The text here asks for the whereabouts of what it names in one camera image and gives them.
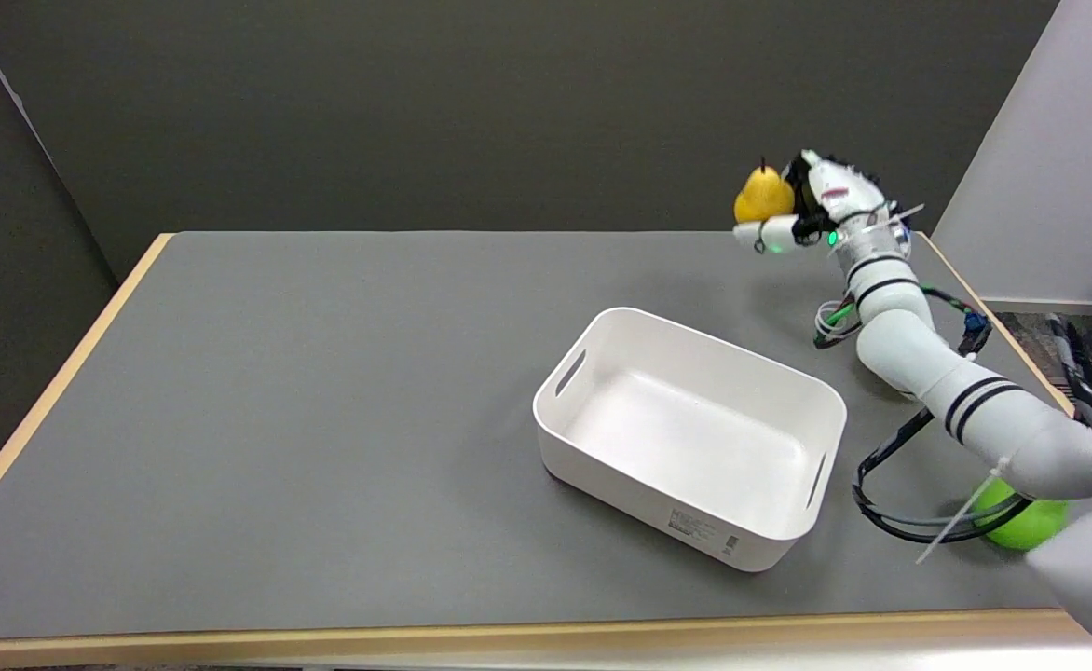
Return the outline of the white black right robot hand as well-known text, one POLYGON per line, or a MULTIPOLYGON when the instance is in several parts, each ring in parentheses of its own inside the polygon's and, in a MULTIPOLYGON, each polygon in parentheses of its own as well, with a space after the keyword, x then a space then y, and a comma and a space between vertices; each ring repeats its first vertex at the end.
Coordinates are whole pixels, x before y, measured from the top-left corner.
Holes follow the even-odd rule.
POLYGON ((890 220, 892 202, 856 166, 802 150, 783 169, 760 162, 732 207, 733 237, 756 254, 841 242, 848 229, 890 220))

